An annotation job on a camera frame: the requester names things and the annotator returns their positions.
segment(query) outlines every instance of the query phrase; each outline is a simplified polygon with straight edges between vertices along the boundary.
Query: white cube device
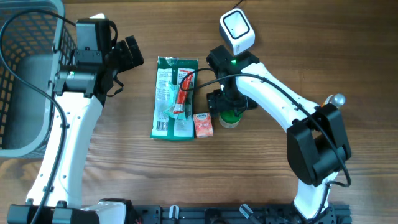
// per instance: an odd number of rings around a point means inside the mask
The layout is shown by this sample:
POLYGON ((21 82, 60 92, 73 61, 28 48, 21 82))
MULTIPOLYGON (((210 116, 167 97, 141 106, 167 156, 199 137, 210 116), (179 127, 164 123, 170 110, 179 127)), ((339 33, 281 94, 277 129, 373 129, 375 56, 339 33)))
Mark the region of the white cube device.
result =
POLYGON ((254 30, 240 9, 232 9, 220 18, 220 34, 234 55, 244 52, 254 44, 254 30))

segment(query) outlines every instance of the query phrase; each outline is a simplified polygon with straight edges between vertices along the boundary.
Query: wooden tabletop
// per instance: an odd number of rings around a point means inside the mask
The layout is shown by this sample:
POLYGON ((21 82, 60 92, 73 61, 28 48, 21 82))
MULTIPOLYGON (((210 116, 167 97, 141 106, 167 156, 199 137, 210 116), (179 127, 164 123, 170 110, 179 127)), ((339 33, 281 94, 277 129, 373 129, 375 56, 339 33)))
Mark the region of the wooden tabletop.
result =
MULTIPOLYGON (((287 162, 286 134, 262 109, 239 126, 194 141, 151 139, 157 57, 199 59, 225 44, 220 16, 235 1, 66 4, 76 20, 99 12, 119 39, 134 35, 145 64, 121 73, 124 91, 108 98, 91 138, 83 203, 128 198, 135 205, 290 203, 298 179, 287 162)), ((334 186, 330 201, 351 205, 354 223, 398 219, 398 3, 373 0, 250 1, 241 5, 256 31, 251 52, 299 95, 322 103, 343 93, 341 112, 353 156, 353 184, 334 186)), ((200 73, 198 83, 214 79, 200 73)), ((208 86, 195 95, 207 112, 208 86)), ((41 161, 9 159, 0 166, 0 222, 23 204, 41 161)), ((337 178, 345 181, 343 174, 337 178)))

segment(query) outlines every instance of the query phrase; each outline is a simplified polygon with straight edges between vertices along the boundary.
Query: barcode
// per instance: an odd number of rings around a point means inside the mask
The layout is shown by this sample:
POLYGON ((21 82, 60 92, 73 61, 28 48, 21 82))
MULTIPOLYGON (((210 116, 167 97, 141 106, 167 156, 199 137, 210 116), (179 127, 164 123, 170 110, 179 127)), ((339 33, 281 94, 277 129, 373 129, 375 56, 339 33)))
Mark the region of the barcode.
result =
POLYGON ((167 122, 156 122, 156 131, 167 131, 167 122))

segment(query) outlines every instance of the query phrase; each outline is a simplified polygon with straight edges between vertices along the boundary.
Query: green package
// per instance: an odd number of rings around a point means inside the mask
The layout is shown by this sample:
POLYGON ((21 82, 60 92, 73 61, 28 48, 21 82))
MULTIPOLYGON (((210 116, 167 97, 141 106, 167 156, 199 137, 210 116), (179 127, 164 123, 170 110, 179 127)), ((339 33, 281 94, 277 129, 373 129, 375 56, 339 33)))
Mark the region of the green package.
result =
MULTIPOLYGON (((195 138, 193 124, 193 92, 185 100, 185 119, 171 118, 167 115, 170 107, 170 89, 180 84, 188 72, 198 69, 198 60, 185 60, 171 57, 158 57, 155 93, 155 113, 151 138, 166 140, 192 140, 195 138)), ((190 86, 195 86, 197 76, 194 74, 190 86)))

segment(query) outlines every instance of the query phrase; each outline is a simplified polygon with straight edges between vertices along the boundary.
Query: wood grain surface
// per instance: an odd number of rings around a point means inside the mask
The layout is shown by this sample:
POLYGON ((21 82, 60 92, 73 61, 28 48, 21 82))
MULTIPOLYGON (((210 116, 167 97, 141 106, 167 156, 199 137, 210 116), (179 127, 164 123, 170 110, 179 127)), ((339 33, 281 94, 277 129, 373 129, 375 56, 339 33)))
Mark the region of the wood grain surface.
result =
MULTIPOLYGON (((235 1, 66 4, 76 20, 99 12, 119 38, 134 35, 145 64, 119 75, 124 91, 107 99, 91 139, 83 203, 129 198, 135 205, 290 203, 298 180, 287 163, 286 135, 261 108, 239 126, 213 121, 212 138, 185 142, 151 139, 157 57, 197 58, 224 44, 220 16, 235 1)), ((351 205, 354 223, 398 219, 398 3, 397 1, 246 1, 256 31, 251 52, 280 81, 322 103, 344 93, 353 156, 353 184, 333 187, 331 202, 351 205)), ((200 73, 198 83, 214 79, 200 73)), ((208 86, 195 95, 206 112, 208 86)), ((0 222, 9 205, 24 203, 41 161, 9 159, 0 165, 0 222)), ((337 178, 345 181, 342 174, 337 178)))

